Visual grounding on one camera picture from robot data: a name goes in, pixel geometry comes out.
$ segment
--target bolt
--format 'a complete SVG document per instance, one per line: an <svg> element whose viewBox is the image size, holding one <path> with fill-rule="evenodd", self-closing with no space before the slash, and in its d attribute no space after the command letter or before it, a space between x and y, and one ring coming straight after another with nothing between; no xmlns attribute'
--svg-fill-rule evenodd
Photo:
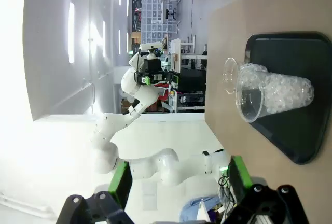
<svg viewBox="0 0 332 224"><path fill-rule="evenodd" d="M261 187L261 186L255 186L255 187L254 187L254 191L255 191L255 192L261 192L261 190L262 190L262 187Z"/></svg>
<svg viewBox="0 0 332 224"><path fill-rule="evenodd" d="M287 193L289 192L289 189L286 188L286 187L281 188L281 192L282 192L283 194L287 194Z"/></svg>

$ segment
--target clear plastic cup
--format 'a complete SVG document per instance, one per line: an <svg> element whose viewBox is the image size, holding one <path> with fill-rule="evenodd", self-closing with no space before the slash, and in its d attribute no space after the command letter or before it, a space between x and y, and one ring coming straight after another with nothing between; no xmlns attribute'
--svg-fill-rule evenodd
<svg viewBox="0 0 332 224"><path fill-rule="evenodd" d="M238 75L240 71L244 69L267 72L267 69L264 66L253 63L236 62L234 58L228 58L225 62L223 73L224 86L228 94L233 94L235 92Z"/></svg>
<svg viewBox="0 0 332 224"><path fill-rule="evenodd" d="M236 105L246 122L308 106L314 89L308 79L244 69L236 86Z"/></svg>

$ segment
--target black tray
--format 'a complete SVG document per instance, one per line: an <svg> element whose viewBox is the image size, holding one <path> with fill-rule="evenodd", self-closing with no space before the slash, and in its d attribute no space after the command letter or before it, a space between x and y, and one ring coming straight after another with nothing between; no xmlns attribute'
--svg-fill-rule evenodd
<svg viewBox="0 0 332 224"><path fill-rule="evenodd" d="M308 78L313 102L299 109L258 118L251 125L294 163L309 163L317 155L332 103L332 46L320 33L277 33L249 38L245 61L269 72Z"/></svg>

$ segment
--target workbench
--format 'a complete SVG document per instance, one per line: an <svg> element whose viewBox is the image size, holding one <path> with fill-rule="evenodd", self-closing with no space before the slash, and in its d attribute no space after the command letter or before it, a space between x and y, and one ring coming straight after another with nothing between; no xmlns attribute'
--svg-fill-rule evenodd
<svg viewBox="0 0 332 224"><path fill-rule="evenodd" d="M243 157L251 176L264 178L272 189L294 186L310 223L331 223L331 124L317 157L297 165L241 119L235 94L224 88L223 71L229 57L243 62L246 43L254 34L318 31L332 40L332 0L239 0L215 11L209 23L208 126L231 155Z"/></svg>

